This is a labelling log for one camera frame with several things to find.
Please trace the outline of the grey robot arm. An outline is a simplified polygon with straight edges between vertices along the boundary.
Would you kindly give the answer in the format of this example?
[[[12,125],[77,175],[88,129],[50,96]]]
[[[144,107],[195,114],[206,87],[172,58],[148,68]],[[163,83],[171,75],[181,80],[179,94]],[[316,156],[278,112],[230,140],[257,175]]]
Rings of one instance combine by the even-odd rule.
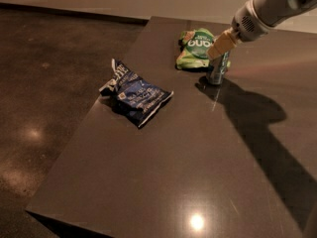
[[[285,20],[317,7],[317,0],[249,0],[234,15],[231,27],[216,37],[207,51],[213,61],[237,44],[268,34]]]

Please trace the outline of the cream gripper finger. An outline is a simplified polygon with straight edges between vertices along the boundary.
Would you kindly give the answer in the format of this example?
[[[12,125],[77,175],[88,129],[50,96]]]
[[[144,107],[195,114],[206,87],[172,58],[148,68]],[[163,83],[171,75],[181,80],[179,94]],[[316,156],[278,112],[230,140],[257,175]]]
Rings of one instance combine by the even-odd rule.
[[[216,37],[207,51],[207,56],[210,60],[215,60],[234,49],[237,44],[237,32],[233,28],[229,28]]]

